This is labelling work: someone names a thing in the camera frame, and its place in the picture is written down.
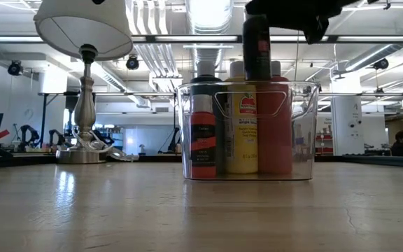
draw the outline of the wooden table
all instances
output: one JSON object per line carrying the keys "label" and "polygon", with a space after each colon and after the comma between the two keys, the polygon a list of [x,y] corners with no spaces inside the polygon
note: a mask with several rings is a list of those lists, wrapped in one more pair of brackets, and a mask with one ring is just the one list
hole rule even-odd
{"label": "wooden table", "polygon": [[0,169],[0,251],[403,251],[403,168],[185,181],[181,164]]}

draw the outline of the white lamp shade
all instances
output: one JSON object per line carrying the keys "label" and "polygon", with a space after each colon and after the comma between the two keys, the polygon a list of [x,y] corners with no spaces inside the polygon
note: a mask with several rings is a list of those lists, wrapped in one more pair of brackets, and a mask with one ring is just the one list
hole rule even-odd
{"label": "white lamp shade", "polygon": [[124,57],[133,49],[125,2],[105,0],[43,0],[34,17],[38,35],[55,50],[80,58],[84,44],[94,46],[97,61]]}

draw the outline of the clear plastic bin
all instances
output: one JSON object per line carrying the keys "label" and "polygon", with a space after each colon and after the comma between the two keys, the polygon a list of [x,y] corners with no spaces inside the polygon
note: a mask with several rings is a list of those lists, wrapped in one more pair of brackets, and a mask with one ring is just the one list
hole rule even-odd
{"label": "clear plastic bin", "polygon": [[318,84],[307,82],[180,86],[184,177],[312,179],[318,93]]}

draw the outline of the dark hair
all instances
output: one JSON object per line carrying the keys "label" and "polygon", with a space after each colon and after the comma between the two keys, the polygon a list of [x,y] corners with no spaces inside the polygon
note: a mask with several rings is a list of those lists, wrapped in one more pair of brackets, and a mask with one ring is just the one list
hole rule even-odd
{"label": "dark hair", "polygon": [[401,139],[403,139],[403,130],[396,133],[396,141],[400,141]]}

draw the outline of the table lamp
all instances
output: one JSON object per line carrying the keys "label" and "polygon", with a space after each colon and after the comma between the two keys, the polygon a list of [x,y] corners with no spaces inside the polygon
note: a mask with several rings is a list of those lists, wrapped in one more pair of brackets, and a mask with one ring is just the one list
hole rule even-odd
{"label": "table lamp", "polygon": [[91,148],[91,129],[96,122],[92,100],[91,63],[124,57],[133,49],[125,2],[121,0],[43,0],[34,17],[38,35],[65,55],[81,58],[85,64],[80,78],[74,120],[78,142],[57,151],[59,163],[89,164],[104,162],[104,150]]}

